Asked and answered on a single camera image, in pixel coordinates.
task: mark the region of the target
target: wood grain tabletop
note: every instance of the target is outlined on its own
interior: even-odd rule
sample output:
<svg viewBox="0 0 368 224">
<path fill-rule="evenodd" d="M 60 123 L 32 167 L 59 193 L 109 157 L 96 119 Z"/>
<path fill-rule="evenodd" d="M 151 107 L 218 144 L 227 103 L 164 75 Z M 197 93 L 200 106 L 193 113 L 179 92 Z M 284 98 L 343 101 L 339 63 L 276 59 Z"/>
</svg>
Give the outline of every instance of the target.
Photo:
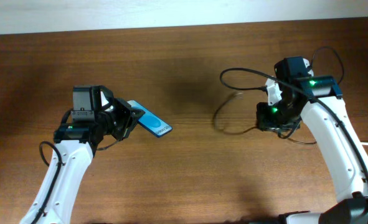
<svg viewBox="0 0 368 224">
<path fill-rule="evenodd" d="M 257 130 L 228 136 L 211 123 L 233 92 L 219 82 L 223 69 L 273 74 L 284 57 L 310 59 L 324 45 L 342 57 L 347 112 L 368 141 L 368 18 L 0 35 L 0 223 L 18 223 L 35 199 L 47 172 L 38 145 L 52 140 L 81 84 L 140 102 L 173 131 L 158 139 L 138 126 L 97 152 L 71 223 L 222 223 L 324 212 L 336 199 L 317 146 Z M 338 78 L 340 66 L 323 51 L 314 72 Z M 242 87 L 265 81 L 240 72 L 227 77 Z M 256 104 L 266 100 L 245 92 L 222 111 L 221 125 L 253 126 Z M 293 137 L 313 141 L 305 125 Z M 111 142 L 109 136 L 100 145 Z"/>
</svg>

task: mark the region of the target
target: green led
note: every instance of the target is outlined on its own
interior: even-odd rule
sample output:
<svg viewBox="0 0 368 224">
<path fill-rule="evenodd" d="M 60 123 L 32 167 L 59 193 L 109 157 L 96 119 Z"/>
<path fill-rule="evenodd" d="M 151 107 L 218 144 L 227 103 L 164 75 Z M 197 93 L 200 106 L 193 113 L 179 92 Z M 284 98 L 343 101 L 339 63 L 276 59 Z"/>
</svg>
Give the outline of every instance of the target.
<svg viewBox="0 0 368 224">
<path fill-rule="evenodd" d="M 311 81 L 309 81 L 309 84 L 310 84 L 311 86 L 314 86 L 314 85 L 316 84 L 316 81 L 311 80 Z"/>
</svg>

